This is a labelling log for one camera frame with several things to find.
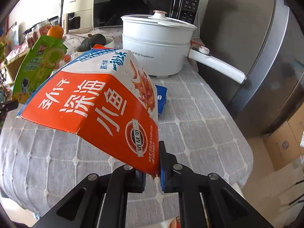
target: microwave control panel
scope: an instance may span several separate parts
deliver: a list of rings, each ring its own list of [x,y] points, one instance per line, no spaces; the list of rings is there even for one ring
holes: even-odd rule
[[[183,0],[181,3],[178,19],[194,24],[200,0]]]

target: gray checkered tablecloth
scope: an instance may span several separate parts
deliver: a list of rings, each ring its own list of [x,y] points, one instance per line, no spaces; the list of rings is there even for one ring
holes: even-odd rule
[[[168,89],[159,118],[167,152],[194,172],[216,172],[244,185],[252,151],[208,84],[188,63],[180,73],[153,81]],[[123,164],[77,135],[15,119],[17,111],[9,112],[0,135],[0,189],[21,206],[44,215],[88,174],[108,174]],[[127,227],[177,215],[177,194],[162,193],[151,176],[143,194],[128,196]]]

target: orange snack box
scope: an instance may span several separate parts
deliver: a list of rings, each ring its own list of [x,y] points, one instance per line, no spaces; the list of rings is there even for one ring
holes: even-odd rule
[[[77,134],[138,170],[159,173],[156,87],[129,50],[85,52],[46,80],[18,117]]]

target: pot lid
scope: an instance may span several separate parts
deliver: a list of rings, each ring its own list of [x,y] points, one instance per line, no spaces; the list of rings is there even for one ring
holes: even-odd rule
[[[161,26],[168,26],[168,27],[175,27],[175,28],[181,28],[181,29],[187,29],[187,30],[195,30],[196,26],[180,21],[177,19],[167,18],[165,16],[166,12],[159,11],[159,10],[153,10],[154,15],[147,15],[147,14],[131,14],[131,15],[125,15],[122,16],[121,19],[123,21],[133,21],[133,22],[151,22],[153,24],[158,24]]]

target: green pumpkin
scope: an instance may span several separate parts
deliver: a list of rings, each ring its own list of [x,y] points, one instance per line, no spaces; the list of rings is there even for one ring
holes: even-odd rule
[[[91,50],[95,45],[105,45],[107,40],[102,34],[88,34],[88,38],[81,42],[81,45],[76,48],[76,51],[88,51]]]

